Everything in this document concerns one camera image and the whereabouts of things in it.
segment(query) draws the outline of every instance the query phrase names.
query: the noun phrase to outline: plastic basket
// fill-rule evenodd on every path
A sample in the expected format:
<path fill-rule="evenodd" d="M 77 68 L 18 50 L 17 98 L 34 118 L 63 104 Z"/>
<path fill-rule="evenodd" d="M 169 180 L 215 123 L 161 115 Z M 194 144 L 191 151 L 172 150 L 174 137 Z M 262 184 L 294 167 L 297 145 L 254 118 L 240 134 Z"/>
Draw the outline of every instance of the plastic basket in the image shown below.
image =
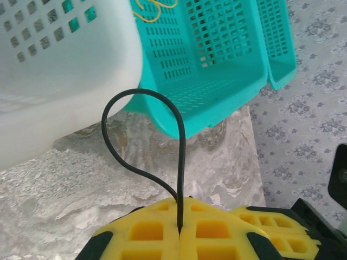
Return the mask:
<path fill-rule="evenodd" d="M 145 18 L 157 8 L 143 1 Z M 174 0 L 162 0 L 171 5 Z M 187 137 L 214 126 L 252 99 L 267 81 L 267 54 L 256 1 L 179 0 L 160 19 L 137 19 L 144 49 L 140 87 L 167 96 L 182 113 Z M 151 97 L 135 96 L 125 108 L 149 115 L 177 138 L 174 117 Z"/>
<path fill-rule="evenodd" d="M 112 96 L 140 82 L 128 1 L 0 0 L 0 33 L 0 170 L 99 122 Z"/>
<path fill-rule="evenodd" d="M 269 60 L 268 82 L 287 85 L 297 72 L 290 20 L 285 0 L 257 0 Z"/>

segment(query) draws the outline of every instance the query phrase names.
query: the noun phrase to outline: black cable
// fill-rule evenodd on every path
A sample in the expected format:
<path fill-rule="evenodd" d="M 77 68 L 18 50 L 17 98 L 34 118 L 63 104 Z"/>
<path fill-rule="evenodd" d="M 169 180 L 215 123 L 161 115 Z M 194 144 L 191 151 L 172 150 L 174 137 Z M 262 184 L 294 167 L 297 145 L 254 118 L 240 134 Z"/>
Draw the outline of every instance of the black cable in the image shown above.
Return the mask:
<path fill-rule="evenodd" d="M 173 115 L 176 118 L 177 126 L 178 126 L 178 134 L 179 134 L 179 151 L 178 151 L 178 175 L 177 175 L 177 193 L 175 190 L 166 182 L 159 179 L 158 177 L 154 176 L 151 173 L 142 171 L 136 167 L 131 166 L 126 161 L 124 161 L 119 154 L 114 149 L 113 145 L 111 144 L 110 138 L 108 137 L 107 132 L 107 116 L 112 108 L 112 106 L 121 98 L 128 96 L 128 95 L 134 95 L 134 94 L 143 94 L 143 95 L 149 95 L 156 99 L 159 99 L 162 103 L 166 104 L 168 108 L 172 111 Z M 136 89 L 129 89 L 126 91 L 123 91 L 113 97 L 110 102 L 106 105 L 105 110 L 102 114 L 101 118 L 101 131 L 102 136 L 104 137 L 105 144 L 107 148 L 110 150 L 110 153 L 114 156 L 114 158 L 119 162 L 123 167 L 128 169 L 129 171 L 132 171 L 138 175 L 141 175 L 143 177 L 146 177 L 155 183 L 159 184 L 161 187 L 166 189 L 175 199 L 177 202 L 177 227 L 178 232 L 181 233 L 181 229 L 183 226 L 183 187 L 184 187 L 184 164 L 185 164 L 185 129 L 184 129 L 184 123 L 183 119 L 181 117 L 181 114 L 179 113 L 177 107 L 165 96 L 162 94 L 149 90 L 144 88 L 136 88 Z"/>

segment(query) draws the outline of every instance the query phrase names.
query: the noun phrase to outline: teal plastic basket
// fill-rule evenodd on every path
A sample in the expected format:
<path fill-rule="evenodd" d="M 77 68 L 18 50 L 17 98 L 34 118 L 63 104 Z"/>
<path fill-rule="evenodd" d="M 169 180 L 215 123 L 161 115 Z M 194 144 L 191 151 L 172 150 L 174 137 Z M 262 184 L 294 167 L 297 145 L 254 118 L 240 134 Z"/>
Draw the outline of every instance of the teal plastic basket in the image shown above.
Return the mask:
<path fill-rule="evenodd" d="M 166 5 L 175 0 L 161 0 Z M 142 1 L 147 19 L 157 8 Z M 252 99 L 267 82 L 267 54 L 256 1 L 179 0 L 160 19 L 137 18 L 144 49 L 140 88 L 169 98 L 182 114 L 187 137 L 215 126 Z M 177 138 L 177 123 L 164 104 L 134 96 L 125 108 L 146 113 L 165 134 Z"/>
<path fill-rule="evenodd" d="M 268 55 L 268 82 L 287 85 L 297 73 L 297 60 L 285 0 L 257 0 Z"/>

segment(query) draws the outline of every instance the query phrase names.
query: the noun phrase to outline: floor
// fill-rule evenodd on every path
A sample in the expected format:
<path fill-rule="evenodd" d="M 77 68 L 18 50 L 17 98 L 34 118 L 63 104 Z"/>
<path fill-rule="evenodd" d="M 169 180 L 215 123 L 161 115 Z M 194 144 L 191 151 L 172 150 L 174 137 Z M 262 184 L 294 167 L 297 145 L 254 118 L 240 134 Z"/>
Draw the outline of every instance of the floor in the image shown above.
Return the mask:
<path fill-rule="evenodd" d="M 327 192 L 335 149 L 347 142 L 347 1 L 290 0 L 298 73 L 250 103 L 267 206 L 308 200 L 334 226 L 346 216 Z"/>

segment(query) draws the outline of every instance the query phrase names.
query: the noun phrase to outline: gray marble table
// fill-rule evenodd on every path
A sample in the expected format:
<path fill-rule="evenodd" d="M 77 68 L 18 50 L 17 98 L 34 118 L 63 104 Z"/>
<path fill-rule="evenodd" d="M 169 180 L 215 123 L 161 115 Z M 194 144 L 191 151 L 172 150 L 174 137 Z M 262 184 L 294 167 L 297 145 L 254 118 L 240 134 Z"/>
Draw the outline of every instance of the gray marble table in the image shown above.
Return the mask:
<path fill-rule="evenodd" d="M 177 140 L 139 114 L 120 112 L 109 128 L 128 163 L 176 185 Z M 100 125 L 1 172 L 0 182 L 0 258 L 6 260 L 74 259 L 99 227 L 169 196 L 112 158 Z M 265 205 L 247 106 L 187 141 L 185 195 L 225 210 Z"/>

